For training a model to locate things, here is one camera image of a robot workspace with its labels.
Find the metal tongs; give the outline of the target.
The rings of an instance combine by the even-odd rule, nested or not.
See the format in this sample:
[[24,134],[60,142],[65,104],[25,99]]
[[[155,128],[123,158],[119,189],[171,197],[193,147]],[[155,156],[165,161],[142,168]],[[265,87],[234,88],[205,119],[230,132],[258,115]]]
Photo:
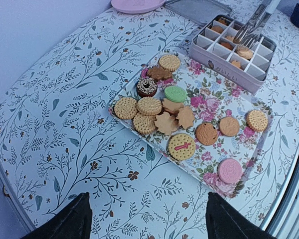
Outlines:
[[251,49],[260,40],[263,28],[279,3],[280,0],[264,0],[251,18],[239,29],[233,43]]

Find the floral cookie tray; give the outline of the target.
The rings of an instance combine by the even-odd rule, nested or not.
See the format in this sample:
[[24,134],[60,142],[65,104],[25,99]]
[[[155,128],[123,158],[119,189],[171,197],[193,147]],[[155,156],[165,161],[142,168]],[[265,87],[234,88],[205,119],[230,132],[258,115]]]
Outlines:
[[[163,55],[181,60],[171,72],[159,64]],[[140,97],[139,78],[153,78],[158,86],[152,97]],[[185,89],[187,98],[177,103],[166,98],[168,86]],[[234,198],[244,188],[261,153],[273,120],[271,107],[199,62],[177,52],[159,53],[145,64],[109,102],[108,110],[120,124],[182,170],[221,196]],[[263,132],[248,127],[247,114],[261,110],[268,118]],[[243,174],[234,184],[223,182],[219,164],[237,160]]]

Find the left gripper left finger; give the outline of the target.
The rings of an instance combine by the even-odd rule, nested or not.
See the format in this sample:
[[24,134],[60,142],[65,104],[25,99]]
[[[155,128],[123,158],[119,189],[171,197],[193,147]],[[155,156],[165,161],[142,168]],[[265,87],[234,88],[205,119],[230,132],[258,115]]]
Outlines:
[[80,193],[52,219],[25,235],[24,239],[88,239],[92,209],[88,192]]

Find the compartment tin box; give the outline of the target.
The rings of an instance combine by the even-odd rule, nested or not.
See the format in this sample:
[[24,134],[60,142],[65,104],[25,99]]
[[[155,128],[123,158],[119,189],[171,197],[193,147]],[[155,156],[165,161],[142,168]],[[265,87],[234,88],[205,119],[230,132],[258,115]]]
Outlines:
[[233,42],[242,24],[225,15],[211,20],[192,39],[192,59],[255,94],[264,84],[276,44],[261,36],[252,47]]

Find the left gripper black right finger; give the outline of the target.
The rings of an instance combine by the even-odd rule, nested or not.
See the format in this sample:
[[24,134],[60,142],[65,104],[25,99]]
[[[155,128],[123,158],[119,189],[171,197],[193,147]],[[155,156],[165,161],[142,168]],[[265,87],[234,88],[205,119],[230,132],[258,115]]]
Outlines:
[[209,239],[273,239],[248,221],[218,193],[208,193],[206,226]]

